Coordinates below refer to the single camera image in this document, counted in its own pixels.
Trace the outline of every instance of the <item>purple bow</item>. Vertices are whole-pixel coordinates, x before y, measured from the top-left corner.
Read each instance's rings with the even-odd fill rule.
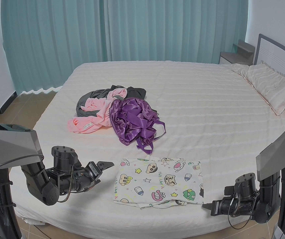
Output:
[[[139,98],[116,99],[110,107],[109,116],[115,133],[124,145],[136,140],[137,148],[149,155],[153,151],[152,142],[162,136],[155,138],[156,130],[152,126],[161,124],[166,133],[165,124],[159,120],[157,113],[145,100]]]

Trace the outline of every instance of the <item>pillowcase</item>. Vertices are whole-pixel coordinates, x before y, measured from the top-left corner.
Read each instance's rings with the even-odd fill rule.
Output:
[[[262,63],[246,66],[234,64],[232,71],[243,76],[260,96],[271,106],[276,115],[285,109],[285,77]]]

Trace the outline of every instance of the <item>mattress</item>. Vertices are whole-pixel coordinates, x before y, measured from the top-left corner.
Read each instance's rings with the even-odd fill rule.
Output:
[[[145,88],[146,101],[158,111],[167,130],[154,143],[152,156],[199,160],[204,202],[221,199],[225,186],[234,185],[244,173],[256,172],[255,157],[285,130],[285,110],[276,116],[231,66],[146,61],[77,67],[34,127],[44,164],[53,166],[52,146],[65,145],[75,149],[83,166],[89,161],[112,161],[115,166],[105,170],[101,183],[89,192],[71,194],[67,202],[53,206],[34,198],[20,167],[13,168],[10,179],[16,214],[95,239],[177,239],[228,227],[226,216],[211,217],[201,205],[140,210],[115,204],[114,181],[122,158],[145,158],[146,154],[134,143],[121,144],[111,127],[76,134],[68,131],[67,121],[75,115],[79,98],[89,91],[112,84]]]

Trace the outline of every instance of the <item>black baseboard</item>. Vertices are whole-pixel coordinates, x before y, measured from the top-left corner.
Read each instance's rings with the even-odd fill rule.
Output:
[[[4,103],[4,105],[2,105],[1,107],[1,114],[3,114],[5,112],[5,110],[7,109],[7,107],[9,107],[9,105],[14,101],[14,99],[17,97],[17,93],[16,91],[9,97],[9,99],[6,100],[6,102]]]

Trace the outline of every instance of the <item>tile floor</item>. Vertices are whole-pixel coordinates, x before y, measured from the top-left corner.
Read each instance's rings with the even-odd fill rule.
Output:
[[[7,108],[4,114],[0,115],[0,123],[19,124],[29,128],[33,128],[36,122],[41,117],[42,113],[49,105],[55,92],[48,94],[22,94],[17,97],[13,103]],[[245,228],[241,230],[234,230],[231,227],[201,235],[197,237],[190,237],[188,239],[271,239],[274,224],[278,220],[279,212],[277,212],[272,219],[265,224],[257,224],[255,221],[250,221]],[[22,219],[18,218],[19,226],[27,239],[85,239],[79,235],[71,234],[62,229],[56,228],[52,225],[46,224],[38,226],[45,234],[42,234],[34,226],[26,224]]]

